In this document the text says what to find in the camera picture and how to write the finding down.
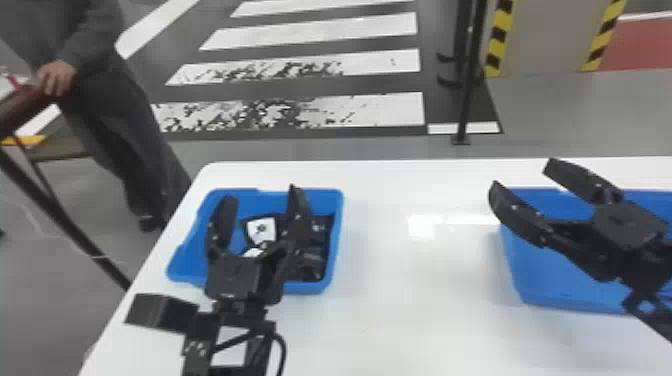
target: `white label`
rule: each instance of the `white label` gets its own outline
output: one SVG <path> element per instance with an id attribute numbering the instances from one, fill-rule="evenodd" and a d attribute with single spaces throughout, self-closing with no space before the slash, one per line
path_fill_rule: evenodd
<path id="1" fill-rule="evenodd" d="M 276 240 L 275 219 L 269 217 L 247 222 L 247 235 L 257 245 L 265 241 L 274 242 Z"/>
<path id="2" fill-rule="evenodd" d="M 243 257 L 257 257 L 262 253 L 264 253 L 264 251 L 259 248 L 250 248 L 243 253 Z"/>

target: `hand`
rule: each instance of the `hand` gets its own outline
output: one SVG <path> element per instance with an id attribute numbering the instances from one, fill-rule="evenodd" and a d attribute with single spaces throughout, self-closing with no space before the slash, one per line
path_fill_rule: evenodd
<path id="1" fill-rule="evenodd" d="M 70 91 L 77 69 L 63 60 L 52 61 L 40 67 L 37 78 L 44 94 L 60 97 Z"/>

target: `blue plastic tray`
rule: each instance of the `blue plastic tray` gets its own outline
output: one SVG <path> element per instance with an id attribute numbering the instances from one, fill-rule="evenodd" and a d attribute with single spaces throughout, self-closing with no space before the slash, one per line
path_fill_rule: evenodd
<path id="1" fill-rule="evenodd" d="M 324 278 L 318 282 L 288 281 L 285 293 L 315 295 L 321 293 L 331 282 L 334 262 L 338 253 L 338 238 L 341 232 L 343 194 L 334 189 L 304 189 L 315 215 L 334 215 L 334 224 L 329 238 L 329 256 Z M 188 282 L 203 287 L 208 266 L 205 260 L 204 242 L 207 223 L 219 201 L 225 195 L 235 196 L 239 202 L 236 228 L 229 248 L 241 252 L 245 247 L 240 219 L 268 213 L 284 213 L 287 209 L 287 192 L 263 192 L 258 189 L 217 189 L 210 192 L 198 209 L 196 221 L 184 243 L 177 248 L 166 273 L 176 282 Z"/>
<path id="2" fill-rule="evenodd" d="M 512 191 L 547 217 L 588 219 L 593 213 L 593 206 L 558 189 Z M 672 222 L 672 192 L 626 191 L 625 198 Z M 523 302 L 576 311 L 625 313 L 621 302 L 630 292 L 625 286 L 599 283 L 561 254 L 534 247 L 504 226 L 500 233 L 513 282 Z"/>

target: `red floor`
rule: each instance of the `red floor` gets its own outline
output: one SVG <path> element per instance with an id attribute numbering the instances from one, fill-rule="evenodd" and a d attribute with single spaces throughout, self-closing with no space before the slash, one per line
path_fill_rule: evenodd
<path id="1" fill-rule="evenodd" d="M 672 19 L 620 22 L 600 71 L 672 68 Z"/>

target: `yellow and black hazard stripe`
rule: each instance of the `yellow and black hazard stripe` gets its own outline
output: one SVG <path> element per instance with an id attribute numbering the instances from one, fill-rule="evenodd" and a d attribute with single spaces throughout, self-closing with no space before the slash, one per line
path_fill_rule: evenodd
<path id="1" fill-rule="evenodd" d="M 46 137 L 42 135 L 36 135 L 36 136 L 18 136 L 17 138 L 25 146 L 35 146 L 40 142 L 44 141 Z M 11 137 L 7 137 L 4 140 L 0 140 L 0 145 L 16 146 L 16 140 Z"/>
<path id="2" fill-rule="evenodd" d="M 488 54 L 485 57 L 485 75 L 499 76 L 502 61 L 506 56 L 506 41 L 513 25 L 515 0 L 497 0 L 495 18 L 492 22 L 492 33 L 488 41 Z"/>
<path id="3" fill-rule="evenodd" d="M 593 44 L 590 46 L 588 59 L 586 59 L 583 67 L 581 67 L 582 71 L 590 72 L 599 68 L 602 62 L 602 55 L 604 55 L 604 51 L 607 49 L 611 34 L 614 33 L 618 17 L 623 13 L 627 2 L 628 0 L 612 0 L 609 6 L 607 6 L 600 23 L 600 30 L 597 32 L 595 38 L 593 38 Z"/>

